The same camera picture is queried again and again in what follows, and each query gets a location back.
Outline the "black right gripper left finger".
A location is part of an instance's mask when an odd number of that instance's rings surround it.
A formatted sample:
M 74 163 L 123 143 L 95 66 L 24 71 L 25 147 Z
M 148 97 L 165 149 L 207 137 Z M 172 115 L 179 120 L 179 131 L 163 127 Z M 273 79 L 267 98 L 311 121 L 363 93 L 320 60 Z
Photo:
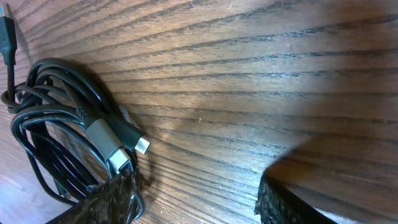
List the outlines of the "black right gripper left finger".
M 140 218 L 140 180 L 126 170 L 66 212 L 50 220 L 50 224 L 130 224 Z

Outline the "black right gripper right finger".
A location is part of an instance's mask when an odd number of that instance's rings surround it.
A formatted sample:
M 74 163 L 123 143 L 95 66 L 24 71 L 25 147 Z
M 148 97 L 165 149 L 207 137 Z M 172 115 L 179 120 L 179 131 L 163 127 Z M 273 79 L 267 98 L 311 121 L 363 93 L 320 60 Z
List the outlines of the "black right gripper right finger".
M 336 224 L 267 175 L 259 184 L 254 214 L 262 224 Z

